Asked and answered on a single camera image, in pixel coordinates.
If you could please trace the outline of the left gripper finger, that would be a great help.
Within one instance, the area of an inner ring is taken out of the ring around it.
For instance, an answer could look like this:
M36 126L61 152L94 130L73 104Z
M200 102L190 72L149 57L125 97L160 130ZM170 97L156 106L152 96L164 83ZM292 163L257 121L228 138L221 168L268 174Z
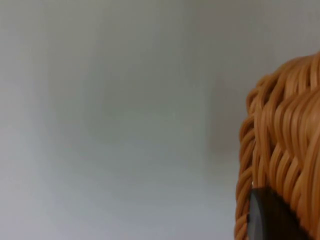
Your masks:
M246 220L250 240L311 239L289 205L269 187L251 191Z

